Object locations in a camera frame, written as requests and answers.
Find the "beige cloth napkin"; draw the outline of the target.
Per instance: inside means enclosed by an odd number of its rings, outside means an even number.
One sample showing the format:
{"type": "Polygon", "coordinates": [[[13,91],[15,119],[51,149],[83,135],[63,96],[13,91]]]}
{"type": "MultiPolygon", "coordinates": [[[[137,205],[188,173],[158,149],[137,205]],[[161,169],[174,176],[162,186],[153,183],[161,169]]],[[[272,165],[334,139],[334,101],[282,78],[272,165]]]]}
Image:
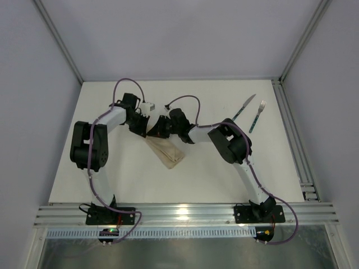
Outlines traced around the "beige cloth napkin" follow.
{"type": "Polygon", "coordinates": [[[167,169],[173,169],[185,158],[185,154],[168,139],[147,135],[145,142],[167,169]]]}

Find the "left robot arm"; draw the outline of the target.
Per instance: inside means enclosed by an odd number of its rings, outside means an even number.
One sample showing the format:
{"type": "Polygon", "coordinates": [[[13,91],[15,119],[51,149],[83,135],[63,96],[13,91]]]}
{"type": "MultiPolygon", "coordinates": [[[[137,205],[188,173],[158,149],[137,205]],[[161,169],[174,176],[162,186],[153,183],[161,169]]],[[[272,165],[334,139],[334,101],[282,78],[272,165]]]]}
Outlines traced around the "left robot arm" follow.
{"type": "Polygon", "coordinates": [[[70,160],[86,174],[93,195],[91,208],[110,214],[129,213],[119,210],[112,193],[105,165],[109,158],[108,135],[118,126],[128,125],[129,131],[145,138],[149,116],[139,106],[139,98],[125,93],[93,122],[78,121],[73,128],[70,160]]]}

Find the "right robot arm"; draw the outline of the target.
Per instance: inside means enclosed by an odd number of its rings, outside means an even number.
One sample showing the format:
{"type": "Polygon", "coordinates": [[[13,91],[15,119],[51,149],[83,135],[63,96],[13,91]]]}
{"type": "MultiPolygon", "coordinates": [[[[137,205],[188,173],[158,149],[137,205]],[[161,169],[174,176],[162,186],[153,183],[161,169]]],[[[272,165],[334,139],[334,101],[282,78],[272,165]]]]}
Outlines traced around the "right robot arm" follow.
{"type": "Polygon", "coordinates": [[[252,143],[233,120],[226,118],[218,124],[199,126],[190,123],[184,112],[177,108],[172,109],[168,116],[161,115],[147,131],[147,135],[163,139],[177,135],[182,142],[188,144],[211,142],[224,161],[232,164],[242,179],[254,219],[262,222],[275,220],[275,198],[264,190],[254,175],[250,160],[252,143]]]}

